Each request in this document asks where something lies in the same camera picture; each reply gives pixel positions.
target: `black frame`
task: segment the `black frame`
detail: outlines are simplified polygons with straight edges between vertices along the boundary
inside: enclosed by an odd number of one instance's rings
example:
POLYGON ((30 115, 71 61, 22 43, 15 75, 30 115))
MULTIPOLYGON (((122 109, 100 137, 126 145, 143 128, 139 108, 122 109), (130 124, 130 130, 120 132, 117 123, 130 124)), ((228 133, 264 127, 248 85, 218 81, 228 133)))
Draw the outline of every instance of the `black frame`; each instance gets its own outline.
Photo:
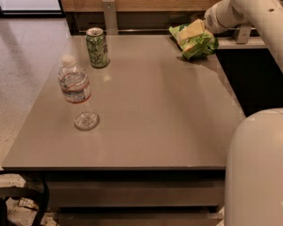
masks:
POLYGON ((58 0, 60 10, 2 10, 0 18, 64 18, 65 13, 61 1, 58 0))

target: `can top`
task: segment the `can top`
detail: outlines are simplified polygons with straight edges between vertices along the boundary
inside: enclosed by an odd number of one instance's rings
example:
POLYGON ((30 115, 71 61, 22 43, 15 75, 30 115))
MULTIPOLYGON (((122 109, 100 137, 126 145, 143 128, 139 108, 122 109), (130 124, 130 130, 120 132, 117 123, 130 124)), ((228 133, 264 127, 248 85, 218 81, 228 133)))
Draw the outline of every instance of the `can top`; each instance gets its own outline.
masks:
POLYGON ((93 37, 96 37, 96 36, 100 36, 103 34, 103 29, 102 28, 99 28, 99 27, 93 27, 93 28, 90 28, 86 31, 86 34, 89 35, 89 36, 93 36, 93 37))

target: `metal bracket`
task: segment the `metal bracket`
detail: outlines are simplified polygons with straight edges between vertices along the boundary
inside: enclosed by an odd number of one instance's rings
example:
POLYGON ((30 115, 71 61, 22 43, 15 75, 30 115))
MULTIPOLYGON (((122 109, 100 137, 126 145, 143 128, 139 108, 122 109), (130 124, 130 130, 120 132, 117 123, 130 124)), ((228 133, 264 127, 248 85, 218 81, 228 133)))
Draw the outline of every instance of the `metal bracket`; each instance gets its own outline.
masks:
POLYGON ((103 0, 105 25, 108 35, 118 35, 115 0, 103 0))
POLYGON ((236 43, 245 44, 251 35, 252 25, 249 23, 241 24, 235 31, 233 38, 236 43))

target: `gray tabletop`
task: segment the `gray tabletop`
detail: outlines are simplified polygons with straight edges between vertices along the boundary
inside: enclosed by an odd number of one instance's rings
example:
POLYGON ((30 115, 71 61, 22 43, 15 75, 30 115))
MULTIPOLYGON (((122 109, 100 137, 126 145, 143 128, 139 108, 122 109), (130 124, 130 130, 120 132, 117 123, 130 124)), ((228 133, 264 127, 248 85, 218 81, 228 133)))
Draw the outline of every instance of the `gray tabletop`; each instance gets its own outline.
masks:
POLYGON ((223 169, 244 115, 217 57, 183 61, 169 36, 110 36, 108 52, 104 69, 90 66, 84 37, 70 38, 63 52, 88 71, 99 125, 75 129, 57 62, 3 168, 223 169))

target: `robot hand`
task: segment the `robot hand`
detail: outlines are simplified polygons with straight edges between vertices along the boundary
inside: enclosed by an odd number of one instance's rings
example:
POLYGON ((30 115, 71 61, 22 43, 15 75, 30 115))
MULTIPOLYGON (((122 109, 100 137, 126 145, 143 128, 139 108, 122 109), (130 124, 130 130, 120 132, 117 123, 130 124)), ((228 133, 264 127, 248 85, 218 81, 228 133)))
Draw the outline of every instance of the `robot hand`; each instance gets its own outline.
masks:
POLYGON ((250 23, 283 72, 283 0, 223 0, 205 14, 206 29, 214 34, 250 23))

